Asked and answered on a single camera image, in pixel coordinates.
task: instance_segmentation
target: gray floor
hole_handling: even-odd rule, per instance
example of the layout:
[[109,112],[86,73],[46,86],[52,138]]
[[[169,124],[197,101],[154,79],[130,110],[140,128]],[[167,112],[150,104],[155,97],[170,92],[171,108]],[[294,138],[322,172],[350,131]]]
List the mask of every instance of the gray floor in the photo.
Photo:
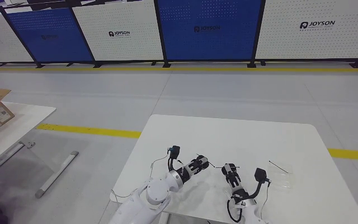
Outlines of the gray floor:
[[[343,63],[268,66],[348,68]],[[351,150],[358,150],[357,86],[358,72],[0,71],[0,88],[12,90],[4,101],[57,108],[46,123],[141,131],[151,114],[308,123],[328,148]],[[38,157],[21,150],[0,168],[0,206],[11,223],[108,223],[117,207],[109,192],[136,139],[45,130],[33,130],[29,138]],[[35,199],[51,169],[73,150],[80,155]],[[358,160],[334,161],[358,201]],[[173,216],[171,223],[207,222]]]

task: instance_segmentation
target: yellow floor line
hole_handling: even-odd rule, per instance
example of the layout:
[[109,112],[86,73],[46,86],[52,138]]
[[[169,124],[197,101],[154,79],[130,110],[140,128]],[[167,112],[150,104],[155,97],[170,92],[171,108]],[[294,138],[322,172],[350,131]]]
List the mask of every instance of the yellow floor line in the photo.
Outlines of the yellow floor line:
[[[56,124],[40,124],[37,129],[40,130],[56,130],[58,132],[72,132],[82,134],[99,134],[102,136],[115,136],[123,138],[139,138],[141,132],[135,132],[131,130],[114,130],[103,128],[89,128],[89,127],[76,127],[67,125]],[[329,153],[334,158],[349,158],[352,160],[358,160],[358,150],[339,150],[336,148],[329,148]]]
[[358,69],[354,68],[215,68],[215,67],[101,67],[101,68],[0,68],[0,71],[199,71],[199,72],[239,72],[239,71],[250,71],[250,72],[353,72],[358,73]]
[[351,160],[358,160],[358,150],[338,150],[336,148],[329,148],[328,151],[334,158],[350,158]]
[[73,132],[82,134],[99,134],[102,136],[115,136],[124,138],[139,138],[141,132],[131,130],[113,130],[103,128],[75,127],[56,124],[40,124],[37,129],[41,130],[57,130],[59,132]]

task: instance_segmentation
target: perforated panel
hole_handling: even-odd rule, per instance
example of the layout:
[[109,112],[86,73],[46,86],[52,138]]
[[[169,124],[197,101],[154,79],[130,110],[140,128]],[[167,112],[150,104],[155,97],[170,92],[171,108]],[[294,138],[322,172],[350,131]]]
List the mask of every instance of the perforated panel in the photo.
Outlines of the perforated panel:
[[256,58],[358,58],[357,24],[357,0],[267,0]]
[[261,0],[158,0],[169,60],[250,59]]
[[8,16],[37,61],[92,60],[68,8],[11,13]]
[[161,60],[152,0],[73,9],[96,60]]
[[32,62],[31,56],[0,15],[0,62]]

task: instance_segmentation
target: white desk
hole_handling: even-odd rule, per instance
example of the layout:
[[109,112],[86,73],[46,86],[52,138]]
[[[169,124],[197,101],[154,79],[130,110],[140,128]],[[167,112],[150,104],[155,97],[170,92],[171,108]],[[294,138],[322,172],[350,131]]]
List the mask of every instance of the white desk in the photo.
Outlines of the white desk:
[[49,117],[56,108],[3,102],[15,117],[0,127],[0,155],[16,145],[19,140]]
[[[35,106],[27,104],[15,104],[3,102],[15,114],[15,117],[0,127],[0,166],[5,163],[23,146],[31,148],[34,143],[23,140],[28,132],[38,126],[43,120],[49,117],[56,108],[48,106]],[[60,170],[55,171],[45,184],[36,192],[36,197],[40,198],[69,163],[78,155],[73,151],[70,156],[62,163]]]
[[[272,184],[269,190],[263,218],[274,224],[357,223],[358,206],[317,130],[309,124],[152,115],[114,191],[127,195],[141,186],[149,177],[151,163],[165,156],[166,149],[173,145],[181,147],[178,158],[184,164],[198,153],[215,166],[240,166],[238,173],[249,193],[257,186],[257,167],[267,170],[269,160],[291,165],[293,187],[282,190]],[[167,171],[167,160],[160,160],[152,176],[160,177]],[[256,198],[260,207],[266,198],[266,186]],[[225,190],[229,192],[230,187],[221,170],[209,167],[193,176],[179,193],[172,194],[165,211],[231,223]]]

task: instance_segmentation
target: blue panel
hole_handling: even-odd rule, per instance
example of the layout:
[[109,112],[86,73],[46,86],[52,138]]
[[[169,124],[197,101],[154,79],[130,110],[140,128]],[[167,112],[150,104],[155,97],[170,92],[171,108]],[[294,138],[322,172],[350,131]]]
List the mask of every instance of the blue panel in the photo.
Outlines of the blue panel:
[[261,0],[158,0],[168,60],[250,59]]
[[11,13],[9,18],[37,61],[92,60],[68,8]]

